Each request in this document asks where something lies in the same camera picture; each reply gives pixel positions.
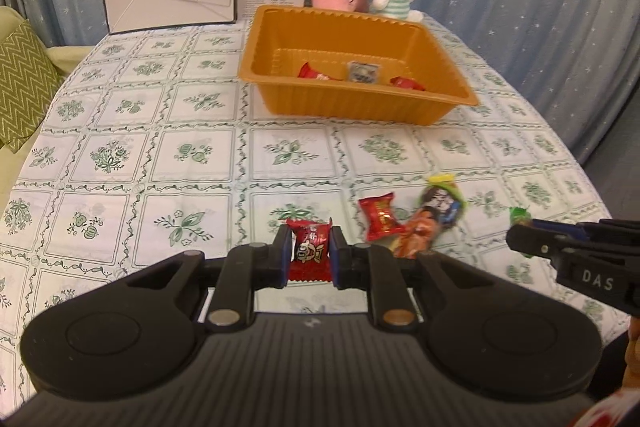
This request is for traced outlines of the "person's hand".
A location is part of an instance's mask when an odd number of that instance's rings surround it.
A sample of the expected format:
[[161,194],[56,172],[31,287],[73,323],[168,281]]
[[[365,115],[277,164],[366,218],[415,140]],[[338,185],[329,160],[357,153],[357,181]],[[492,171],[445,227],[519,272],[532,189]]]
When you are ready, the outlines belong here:
[[639,425],[639,320],[637,317],[630,320],[625,362],[622,387],[593,404],[574,421],[573,426]]

